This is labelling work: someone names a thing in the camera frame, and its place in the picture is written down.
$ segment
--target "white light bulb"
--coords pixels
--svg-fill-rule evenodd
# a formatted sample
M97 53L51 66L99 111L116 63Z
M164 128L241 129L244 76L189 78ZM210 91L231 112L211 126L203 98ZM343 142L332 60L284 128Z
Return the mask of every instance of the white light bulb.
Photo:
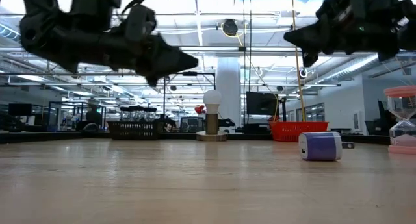
M203 95L203 103L207 107L207 114L217 114L221 103L221 93L216 90L206 91Z

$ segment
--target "red basket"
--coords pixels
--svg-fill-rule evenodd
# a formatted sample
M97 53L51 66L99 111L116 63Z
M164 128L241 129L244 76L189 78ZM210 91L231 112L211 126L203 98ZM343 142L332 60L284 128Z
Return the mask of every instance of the red basket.
M274 122L270 127L273 140L297 142L301 133L326 131L328 122Z

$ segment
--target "wire basket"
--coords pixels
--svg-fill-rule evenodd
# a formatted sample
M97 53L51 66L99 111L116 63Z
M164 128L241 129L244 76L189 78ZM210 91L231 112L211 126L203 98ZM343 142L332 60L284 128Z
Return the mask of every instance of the wire basket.
M270 124L273 140L297 142L304 132L322 132L328 128L328 122L274 122Z
M157 123L110 121L109 130L113 140L158 140Z

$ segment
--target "hourglass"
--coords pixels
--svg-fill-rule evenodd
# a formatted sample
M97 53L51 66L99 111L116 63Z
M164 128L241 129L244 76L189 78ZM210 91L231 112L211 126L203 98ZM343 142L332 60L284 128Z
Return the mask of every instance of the hourglass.
M390 153L416 154L416 125L410 118L416 114L416 86L384 90L387 107L399 122L390 129Z

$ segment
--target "table surface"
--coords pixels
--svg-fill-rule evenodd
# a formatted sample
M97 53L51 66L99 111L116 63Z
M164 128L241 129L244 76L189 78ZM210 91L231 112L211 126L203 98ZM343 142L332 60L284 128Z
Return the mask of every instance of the table surface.
M345 149L300 160L295 143L0 145L1 223L414 223L416 155Z

